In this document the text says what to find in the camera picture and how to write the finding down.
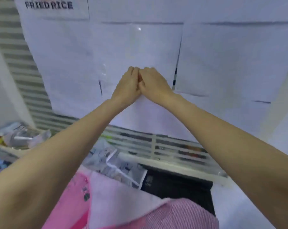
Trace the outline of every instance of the sign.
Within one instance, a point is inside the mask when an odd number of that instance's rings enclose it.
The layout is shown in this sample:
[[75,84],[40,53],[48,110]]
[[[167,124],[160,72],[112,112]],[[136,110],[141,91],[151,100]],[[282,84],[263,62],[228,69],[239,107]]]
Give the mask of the sign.
[[15,0],[21,17],[89,19],[88,0]]

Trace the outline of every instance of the hand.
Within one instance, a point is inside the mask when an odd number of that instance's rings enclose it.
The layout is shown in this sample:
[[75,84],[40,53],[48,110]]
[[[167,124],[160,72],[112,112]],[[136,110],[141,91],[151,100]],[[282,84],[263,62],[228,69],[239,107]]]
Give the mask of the hand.
[[138,67],[129,67],[117,84],[111,99],[118,100],[124,108],[133,104],[141,95],[138,88]]
[[139,88],[142,94],[152,102],[163,106],[164,102],[174,94],[166,79],[155,68],[140,69],[139,75],[142,78]]

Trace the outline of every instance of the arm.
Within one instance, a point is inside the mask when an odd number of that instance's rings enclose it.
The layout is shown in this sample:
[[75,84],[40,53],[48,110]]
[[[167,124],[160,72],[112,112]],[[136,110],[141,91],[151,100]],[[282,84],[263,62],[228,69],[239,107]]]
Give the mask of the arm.
[[112,98],[0,173],[0,228],[41,228],[110,121],[140,95],[130,67]]
[[155,70],[140,70],[142,93],[175,115],[277,228],[288,228],[288,156],[175,94]]

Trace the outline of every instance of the left hand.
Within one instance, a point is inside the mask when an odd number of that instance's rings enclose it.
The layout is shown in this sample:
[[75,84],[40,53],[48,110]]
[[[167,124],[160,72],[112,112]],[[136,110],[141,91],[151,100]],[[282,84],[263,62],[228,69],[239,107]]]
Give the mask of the left hand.
[[119,101],[125,108],[133,104],[141,95],[138,73],[138,67],[129,67],[116,86],[111,99]]

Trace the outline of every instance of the forearm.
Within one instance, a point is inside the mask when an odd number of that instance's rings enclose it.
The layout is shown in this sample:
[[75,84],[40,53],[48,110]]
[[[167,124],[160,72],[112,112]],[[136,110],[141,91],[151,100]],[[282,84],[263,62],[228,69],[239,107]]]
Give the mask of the forearm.
[[100,134],[122,110],[118,101],[106,100],[1,172],[0,193],[7,194],[0,194],[5,205],[0,216],[12,214],[28,228],[41,227]]
[[274,224],[288,215],[288,156],[178,94],[164,102]]

